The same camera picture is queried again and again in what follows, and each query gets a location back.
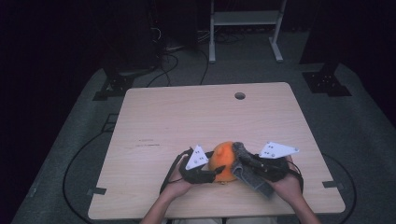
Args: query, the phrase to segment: gray cloth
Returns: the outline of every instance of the gray cloth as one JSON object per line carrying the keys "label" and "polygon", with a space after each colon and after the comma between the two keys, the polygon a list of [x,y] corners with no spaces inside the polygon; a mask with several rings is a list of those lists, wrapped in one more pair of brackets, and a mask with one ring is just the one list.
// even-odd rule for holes
{"label": "gray cloth", "polygon": [[274,189],[261,177],[255,175],[249,166],[246,166],[241,162],[241,160],[255,162],[255,160],[251,158],[251,154],[245,149],[244,144],[240,142],[233,143],[233,152],[235,153],[236,158],[231,169],[233,175],[235,175],[240,181],[269,198],[274,193]]}

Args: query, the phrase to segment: forearm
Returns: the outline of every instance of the forearm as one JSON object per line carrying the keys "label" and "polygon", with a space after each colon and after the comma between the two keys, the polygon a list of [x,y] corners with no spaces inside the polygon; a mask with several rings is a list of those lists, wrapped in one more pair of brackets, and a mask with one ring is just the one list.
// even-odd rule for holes
{"label": "forearm", "polygon": [[293,203],[290,203],[290,205],[302,224],[320,224],[320,220],[304,198],[295,200]]}
{"label": "forearm", "polygon": [[140,221],[140,224],[157,224],[163,221],[163,217],[165,216],[166,210],[169,207],[169,204],[174,199],[168,197],[166,194],[161,194],[157,201],[155,201],[154,205],[146,213],[145,217]]}

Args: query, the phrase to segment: wooden table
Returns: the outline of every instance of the wooden table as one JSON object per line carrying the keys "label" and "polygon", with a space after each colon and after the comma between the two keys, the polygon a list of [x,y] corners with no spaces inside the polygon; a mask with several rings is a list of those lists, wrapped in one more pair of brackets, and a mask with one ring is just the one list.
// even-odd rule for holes
{"label": "wooden table", "polygon": [[[238,100],[235,94],[244,94]],[[345,204],[287,83],[131,89],[126,95],[89,210],[92,219],[141,218],[159,195],[178,154],[225,141],[259,153],[267,141],[300,149],[293,160],[315,213],[340,213]],[[293,214],[277,195],[266,199],[236,180],[191,189],[167,217],[249,217]]]}

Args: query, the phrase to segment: orange ball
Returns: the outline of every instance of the orange ball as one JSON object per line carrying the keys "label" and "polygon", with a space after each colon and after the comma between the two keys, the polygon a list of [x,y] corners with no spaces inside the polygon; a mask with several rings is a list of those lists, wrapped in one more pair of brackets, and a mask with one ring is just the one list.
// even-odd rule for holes
{"label": "orange ball", "polygon": [[230,182],[236,179],[231,172],[231,167],[235,161],[233,153],[233,142],[223,142],[213,149],[213,155],[209,159],[209,170],[214,171],[216,168],[225,165],[221,174],[216,175],[215,182]]}

